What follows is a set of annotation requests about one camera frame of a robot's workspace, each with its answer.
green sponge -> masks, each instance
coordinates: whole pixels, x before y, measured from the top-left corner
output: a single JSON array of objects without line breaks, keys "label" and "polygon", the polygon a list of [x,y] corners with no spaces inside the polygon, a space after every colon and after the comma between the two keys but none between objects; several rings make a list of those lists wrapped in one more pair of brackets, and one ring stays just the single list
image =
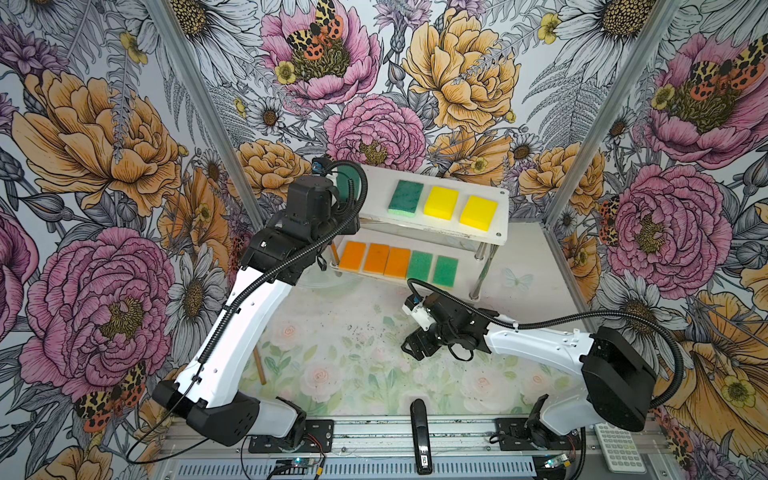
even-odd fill
[{"label": "green sponge", "polygon": [[411,263],[408,265],[408,278],[416,278],[421,281],[429,280],[429,270],[432,267],[432,254],[417,252],[411,253]]},{"label": "green sponge", "polygon": [[456,280],[457,267],[458,260],[456,258],[438,256],[435,274],[432,275],[432,283],[440,286],[453,286],[453,281]]},{"label": "green sponge", "polygon": [[399,180],[395,193],[389,201],[389,212],[401,217],[415,217],[422,190],[424,190],[424,184]]}]

light blue butterfly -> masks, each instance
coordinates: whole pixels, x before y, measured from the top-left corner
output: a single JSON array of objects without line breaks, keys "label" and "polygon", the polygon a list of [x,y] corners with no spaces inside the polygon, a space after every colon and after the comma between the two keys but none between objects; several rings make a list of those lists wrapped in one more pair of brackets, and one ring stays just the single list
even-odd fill
[{"label": "light blue butterfly", "polygon": [[521,292],[528,292],[533,283],[533,274],[516,276],[509,268],[503,269],[504,284],[512,289],[518,289]]}]

wooden stick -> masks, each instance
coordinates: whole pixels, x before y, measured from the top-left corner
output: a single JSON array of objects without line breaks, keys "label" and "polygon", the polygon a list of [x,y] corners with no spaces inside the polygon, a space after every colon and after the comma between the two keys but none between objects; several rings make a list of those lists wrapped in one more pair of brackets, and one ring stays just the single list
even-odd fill
[{"label": "wooden stick", "polygon": [[259,347],[253,348],[253,360],[256,362],[256,370],[259,372],[259,381],[262,385],[266,385],[266,377],[264,376],[264,367],[261,366],[261,357],[259,356]]}]

white shelf board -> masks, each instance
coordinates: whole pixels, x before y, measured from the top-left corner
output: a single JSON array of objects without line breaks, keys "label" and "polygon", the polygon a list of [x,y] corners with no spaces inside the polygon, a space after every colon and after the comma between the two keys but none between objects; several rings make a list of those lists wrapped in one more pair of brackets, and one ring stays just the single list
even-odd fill
[{"label": "white shelf board", "polygon": [[[369,218],[371,220],[392,223],[401,227],[442,233],[450,235],[451,237],[467,238],[494,245],[504,245],[504,243],[506,243],[509,215],[508,190],[498,187],[489,187],[487,185],[449,180],[446,178],[418,175],[411,172],[390,170],[389,168],[371,167],[370,165],[360,166],[366,172],[366,176],[368,177],[368,197],[360,211],[359,215],[361,218]],[[424,190],[419,199],[419,205],[416,208],[415,218],[391,215],[388,212],[389,202],[392,199],[392,195],[395,193],[399,180],[424,184]],[[456,202],[456,208],[453,210],[453,217],[451,220],[443,220],[442,218],[430,217],[424,214],[424,204],[426,204],[427,198],[429,198],[429,192],[434,186],[458,191],[458,200]],[[458,221],[462,215],[462,211],[464,211],[467,200],[473,195],[498,203],[496,213],[493,216],[491,226],[487,232],[462,225]]]},{"label": "white shelf board", "polygon": [[[346,243],[349,241],[360,243],[381,243],[382,245],[389,245],[390,247],[407,248],[411,251],[418,250],[419,252],[431,253],[432,266],[429,269],[429,278],[427,279],[429,283],[432,282],[432,275],[435,274],[435,265],[437,264],[437,257],[439,255],[456,258],[458,260],[458,266],[456,267],[456,278],[454,280],[453,287],[448,288],[440,285],[437,285],[437,287],[442,288],[443,290],[446,290],[464,300],[469,300],[469,292],[475,288],[475,282],[480,276],[483,264],[485,263],[485,260],[475,260],[475,252],[471,252],[469,250],[447,247],[446,245],[438,245],[437,243],[414,240],[412,238],[400,237],[398,235],[377,232],[374,230],[367,230],[365,228],[361,228],[354,235],[348,235],[343,238],[342,243],[338,248],[340,256],[344,254]],[[400,286],[408,286],[408,283],[405,280],[363,272],[362,267],[366,264],[366,260],[368,258],[368,250],[369,247],[366,248],[366,256],[362,259],[360,270],[357,272],[358,275],[369,276],[377,280],[385,280],[390,283],[396,283]]]}]

shelf leg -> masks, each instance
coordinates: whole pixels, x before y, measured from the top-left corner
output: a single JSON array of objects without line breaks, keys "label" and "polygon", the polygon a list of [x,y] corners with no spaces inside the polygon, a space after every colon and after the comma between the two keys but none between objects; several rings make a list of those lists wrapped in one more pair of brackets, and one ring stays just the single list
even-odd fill
[{"label": "shelf leg", "polygon": [[485,257],[485,248],[488,246],[487,243],[480,243],[480,247],[478,247],[478,250],[475,252],[475,260],[482,261],[483,257]]},{"label": "shelf leg", "polygon": [[477,300],[480,298],[480,289],[482,288],[483,280],[485,280],[485,277],[488,275],[488,269],[491,268],[491,262],[493,261],[493,257],[496,255],[496,250],[498,250],[498,245],[491,245],[491,250],[488,252],[488,259],[485,261],[485,265],[483,265],[482,267],[482,272],[480,272],[478,281],[477,283],[475,283],[475,288],[473,288],[472,291],[469,292],[470,300]]}]

